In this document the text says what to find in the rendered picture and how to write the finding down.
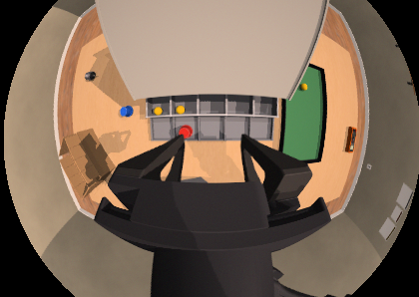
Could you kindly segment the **red plug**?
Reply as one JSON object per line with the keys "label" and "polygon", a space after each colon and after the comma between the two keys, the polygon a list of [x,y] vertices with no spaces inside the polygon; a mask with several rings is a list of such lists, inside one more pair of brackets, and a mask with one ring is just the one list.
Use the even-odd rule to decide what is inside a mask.
{"label": "red plug", "polygon": [[186,138],[189,138],[191,135],[192,135],[192,133],[193,133],[193,130],[192,130],[192,128],[190,127],[190,126],[188,126],[188,125],[184,125],[184,126],[182,126],[181,128],[180,128],[180,130],[179,130],[179,135],[180,134],[184,134],[184,138],[186,139]]}

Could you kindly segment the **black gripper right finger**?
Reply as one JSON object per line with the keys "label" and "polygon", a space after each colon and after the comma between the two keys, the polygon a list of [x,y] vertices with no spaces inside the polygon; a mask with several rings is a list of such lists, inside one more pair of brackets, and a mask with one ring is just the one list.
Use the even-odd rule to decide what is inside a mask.
{"label": "black gripper right finger", "polygon": [[241,135],[240,152],[244,182],[261,182],[251,156],[263,169],[262,184],[268,203],[298,197],[312,178],[307,163],[261,144],[246,134]]}

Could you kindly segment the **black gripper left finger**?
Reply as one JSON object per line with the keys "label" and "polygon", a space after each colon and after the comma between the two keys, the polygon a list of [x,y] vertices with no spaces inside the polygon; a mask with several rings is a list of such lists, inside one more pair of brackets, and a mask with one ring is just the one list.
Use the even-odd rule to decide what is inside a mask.
{"label": "black gripper left finger", "polygon": [[181,182],[185,156],[185,138],[180,134],[170,141],[119,163],[113,173],[161,180],[161,172],[174,158],[165,181]]}

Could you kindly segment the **orange digital multimeter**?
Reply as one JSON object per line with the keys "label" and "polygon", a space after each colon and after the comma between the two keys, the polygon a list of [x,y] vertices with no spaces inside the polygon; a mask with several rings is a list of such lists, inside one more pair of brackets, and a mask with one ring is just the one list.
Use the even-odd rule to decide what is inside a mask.
{"label": "orange digital multimeter", "polygon": [[354,151],[356,132],[357,132],[357,128],[349,127],[345,151],[347,151],[347,152],[353,152]]}

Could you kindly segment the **green tray with black rim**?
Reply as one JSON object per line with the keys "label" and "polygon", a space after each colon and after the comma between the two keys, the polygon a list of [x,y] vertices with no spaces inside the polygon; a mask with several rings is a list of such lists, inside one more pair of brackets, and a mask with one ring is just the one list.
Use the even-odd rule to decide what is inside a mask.
{"label": "green tray with black rim", "polygon": [[[307,90],[303,91],[301,84],[306,84]],[[281,99],[279,151],[305,163],[321,162],[326,122],[324,69],[309,63],[292,99]]]}

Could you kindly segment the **blue round disc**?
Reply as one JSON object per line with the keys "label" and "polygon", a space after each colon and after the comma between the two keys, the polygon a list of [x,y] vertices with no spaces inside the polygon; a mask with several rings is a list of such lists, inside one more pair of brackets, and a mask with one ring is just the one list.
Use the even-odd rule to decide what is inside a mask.
{"label": "blue round disc", "polygon": [[122,107],[120,110],[120,114],[122,117],[129,117],[133,114],[133,108],[131,106]]}

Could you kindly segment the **grey slanted panel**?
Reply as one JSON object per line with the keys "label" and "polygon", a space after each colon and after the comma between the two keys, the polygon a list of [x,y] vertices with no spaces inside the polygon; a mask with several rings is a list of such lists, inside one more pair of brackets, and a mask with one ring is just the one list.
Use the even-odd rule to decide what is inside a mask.
{"label": "grey slanted panel", "polygon": [[[278,98],[291,100],[298,88],[329,4],[329,0],[95,2],[106,43],[129,93],[134,101],[146,98],[151,142],[177,137],[184,125],[193,130],[185,142],[240,141],[242,134],[273,141]],[[178,106],[187,115],[177,114]],[[162,116],[154,113],[156,107],[163,110]]]}

